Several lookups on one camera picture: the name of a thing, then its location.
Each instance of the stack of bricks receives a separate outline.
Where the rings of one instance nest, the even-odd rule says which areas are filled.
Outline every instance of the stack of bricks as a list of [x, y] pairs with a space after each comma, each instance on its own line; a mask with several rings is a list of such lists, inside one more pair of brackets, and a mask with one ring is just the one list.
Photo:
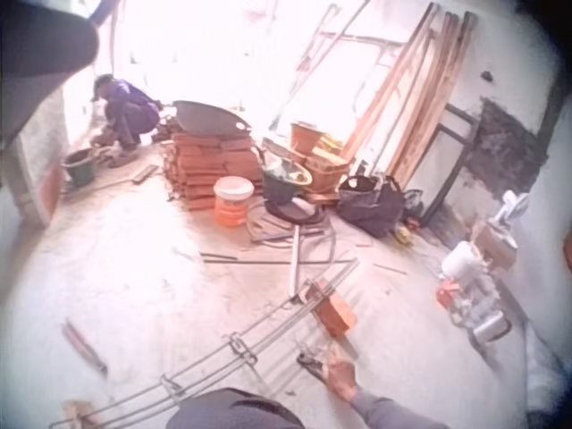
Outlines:
[[214, 185], [224, 176], [240, 176], [262, 187], [262, 170], [250, 136], [195, 137], [175, 133], [162, 143], [164, 175], [190, 210], [215, 206]]

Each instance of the black bag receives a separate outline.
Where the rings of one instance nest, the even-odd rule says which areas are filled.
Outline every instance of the black bag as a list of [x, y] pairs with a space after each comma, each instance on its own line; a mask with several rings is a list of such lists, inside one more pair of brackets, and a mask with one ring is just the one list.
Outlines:
[[401, 218], [405, 198], [391, 177], [351, 176], [339, 189], [338, 215], [359, 229], [383, 237]]

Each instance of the construction worker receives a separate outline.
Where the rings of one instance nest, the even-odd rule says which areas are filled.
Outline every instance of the construction worker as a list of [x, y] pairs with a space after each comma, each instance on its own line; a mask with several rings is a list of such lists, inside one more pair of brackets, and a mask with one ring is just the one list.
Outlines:
[[[377, 398], [356, 382], [351, 362], [330, 356], [324, 381], [362, 416], [371, 429], [447, 429], [393, 400]], [[185, 400], [167, 429], [303, 429], [278, 402], [235, 389], [212, 391]]]
[[103, 98], [107, 102], [107, 126], [102, 135], [93, 140], [94, 143], [111, 146], [117, 139], [123, 150], [123, 158], [130, 161], [134, 158], [133, 151], [141, 143], [139, 135], [152, 131], [159, 123], [156, 102], [127, 80], [115, 79], [111, 74], [99, 76], [93, 90], [93, 101]]

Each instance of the hand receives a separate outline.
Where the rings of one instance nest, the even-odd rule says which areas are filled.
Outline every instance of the hand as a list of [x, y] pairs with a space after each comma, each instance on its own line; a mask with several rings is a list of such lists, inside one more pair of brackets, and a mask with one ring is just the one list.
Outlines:
[[358, 392], [354, 364], [341, 358], [337, 349], [330, 349], [324, 372], [327, 386], [343, 400], [351, 402]]

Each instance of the green bucket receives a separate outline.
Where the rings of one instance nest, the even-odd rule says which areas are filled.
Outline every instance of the green bucket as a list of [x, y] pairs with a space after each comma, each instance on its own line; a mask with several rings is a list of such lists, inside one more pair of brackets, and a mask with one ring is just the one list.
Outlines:
[[76, 188], [89, 185], [96, 177], [96, 167], [91, 149], [82, 149], [63, 160], [63, 168], [70, 174]]

